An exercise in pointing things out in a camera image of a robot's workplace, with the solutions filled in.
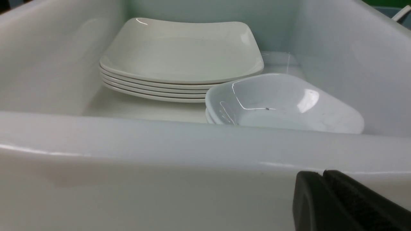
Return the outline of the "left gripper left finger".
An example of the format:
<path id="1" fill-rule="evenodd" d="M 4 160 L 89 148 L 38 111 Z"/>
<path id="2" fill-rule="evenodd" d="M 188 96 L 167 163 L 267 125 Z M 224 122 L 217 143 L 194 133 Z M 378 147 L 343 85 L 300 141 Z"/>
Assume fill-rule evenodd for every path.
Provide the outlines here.
<path id="1" fill-rule="evenodd" d="M 292 212 L 297 231 L 357 230 L 357 223 L 317 172 L 297 173 Z"/>

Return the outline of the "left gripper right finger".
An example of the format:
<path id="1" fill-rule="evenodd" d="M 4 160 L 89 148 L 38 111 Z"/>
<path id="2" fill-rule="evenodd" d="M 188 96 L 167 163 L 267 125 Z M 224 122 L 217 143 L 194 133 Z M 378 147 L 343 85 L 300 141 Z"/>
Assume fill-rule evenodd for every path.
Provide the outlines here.
<path id="1" fill-rule="evenodd" d="M 411 213 L 357 180 L 337 170 L 323 178 L 346 212 L 364 231 L 409 231 Z"/>

